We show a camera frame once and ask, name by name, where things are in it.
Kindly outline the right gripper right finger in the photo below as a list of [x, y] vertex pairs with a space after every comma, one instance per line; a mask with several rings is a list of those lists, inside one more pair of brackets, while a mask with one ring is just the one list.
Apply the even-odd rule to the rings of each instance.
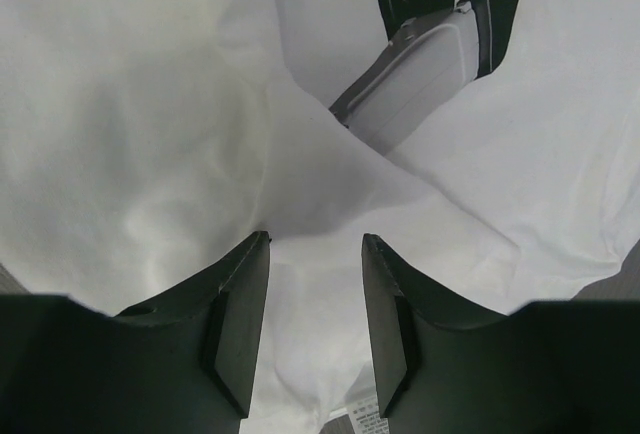
[[479, 305], [373, 234], [363, 238], [362, 277], [382, 417], [529, 417], [524, 309]]

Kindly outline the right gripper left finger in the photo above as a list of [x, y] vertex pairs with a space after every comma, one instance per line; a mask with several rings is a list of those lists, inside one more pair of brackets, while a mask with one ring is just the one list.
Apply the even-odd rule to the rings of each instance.
[[198, 365], [241, 419], [249, 415], [269, 280], [271, 238], [255, 231], [214, 264], [117, 318], [184, 327], [204, 316]]

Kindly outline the white robot-print t-shirt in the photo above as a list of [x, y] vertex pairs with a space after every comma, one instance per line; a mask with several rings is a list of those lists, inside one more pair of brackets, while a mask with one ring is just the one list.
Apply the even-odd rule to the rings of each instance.
[[506, 55], [387, 154], [330, 104], [377, 0], [1, 0], [1, 262], [108, 313], [255, 230], [245, 433], [317, 433], [370, 361], [361, 244], [501, 313], [639, 239], [639, 0], [519, 0]]

